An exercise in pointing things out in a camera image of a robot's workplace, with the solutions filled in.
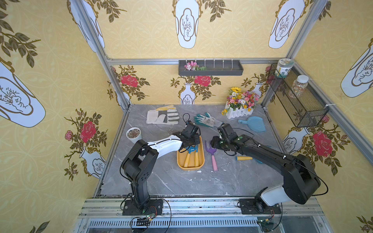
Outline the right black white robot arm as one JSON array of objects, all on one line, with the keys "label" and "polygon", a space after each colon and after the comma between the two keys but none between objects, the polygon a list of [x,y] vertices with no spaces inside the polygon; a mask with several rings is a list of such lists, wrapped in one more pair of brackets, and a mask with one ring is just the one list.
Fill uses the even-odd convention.
[{"label": "right black white robot arm", "polygon": [[239,136],[230,124],[223,124],[218,132],[220,135],[211,140],[213,148],[248,155],[282,175],[282,184],[264,188],[256,195],[257,204],[265,207],[288,201],[305,204],[323,183],[303,155],[282,153],[257,142],[251,136]]}]

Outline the teal rake yellow handle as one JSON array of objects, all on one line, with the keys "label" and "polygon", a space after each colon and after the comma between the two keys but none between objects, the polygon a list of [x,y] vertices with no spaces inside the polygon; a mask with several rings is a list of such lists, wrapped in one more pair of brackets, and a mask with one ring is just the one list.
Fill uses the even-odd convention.
[{"label": "teal rake yellow handle", "polygon": [[195,167],[199,167],[199,153],[198,153],[198,145],[194,148],[194,161],[195,161]]},{"label": "teal rake yellow handle", "polygon": [[189,161],[190,161],[190,155],[191,155],[191,153],[193,151],[195,151],[195,147],[194,146],[191,146],[191,147],[188,148],[188,150],[187,150],[187,156],[186,156],[186,159],[184,161],[184,166],[183,166],[184,168],[188,167]]},{"label": "teal rake yellow handle", "polygon": [[242,147],[239,149],[238,153],[240,155],[236,157],[237,161],[248,161],[255,159],[261,163],[264,163],[270,159],[267,151],[258,147]]}]

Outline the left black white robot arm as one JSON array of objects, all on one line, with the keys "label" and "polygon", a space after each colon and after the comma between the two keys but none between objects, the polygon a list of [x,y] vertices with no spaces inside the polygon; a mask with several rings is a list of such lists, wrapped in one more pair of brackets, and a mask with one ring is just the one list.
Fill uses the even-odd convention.
[{"label": "left black white robot arm", "polygon": [[147,189],[147,179],[151,175],[159,156],[170,152],[185,152],[200,144],[200,128],[190,120],[181,132],[171,134],[165,139],[155,142],[138,140],[122,161],[119,173],[130,181],[131,202],[135,208],[145,211],[150,207],[150,195]]}]

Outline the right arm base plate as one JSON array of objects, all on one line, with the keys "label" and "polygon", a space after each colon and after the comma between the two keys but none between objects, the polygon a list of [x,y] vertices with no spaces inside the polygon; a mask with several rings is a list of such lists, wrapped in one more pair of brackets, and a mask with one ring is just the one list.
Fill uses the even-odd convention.
[{"label": "right arm base plate", "polygon": [[278,215],[282,213],[282,209],[279,204],[268,206],[265,202],[252,198],[239,199],[238,207],[243,215]]}]

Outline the purple rake pink handle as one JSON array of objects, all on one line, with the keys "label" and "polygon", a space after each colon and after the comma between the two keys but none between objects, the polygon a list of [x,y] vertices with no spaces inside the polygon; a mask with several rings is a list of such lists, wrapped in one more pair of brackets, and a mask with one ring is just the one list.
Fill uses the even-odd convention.
[{"label": "purple rake pink handle", "polygon": [[211,144],[208,143],[206,140],[205,140],[205,148],[206,148],[206,151],[211,155],[213,171],[217,172],[218,171],[218,166],[217,166],[216,159],[215,159],[215,156],[214,156],[214,154],[217,150],[215,148],[213,148],[211,146]]}]

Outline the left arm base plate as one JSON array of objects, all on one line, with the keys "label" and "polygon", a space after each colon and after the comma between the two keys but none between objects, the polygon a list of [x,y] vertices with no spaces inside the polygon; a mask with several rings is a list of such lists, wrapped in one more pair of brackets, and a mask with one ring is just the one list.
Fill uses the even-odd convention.
[{"label": "left arm base plate", "polygon": [[135,206],[132,200],[127,200],[124,203],[124,208],[122,211],[123,216],[146,216],[150,214],[162,215],[163,210],[163,200],[161,199],[151,199],[149,205],[146,207]]}]

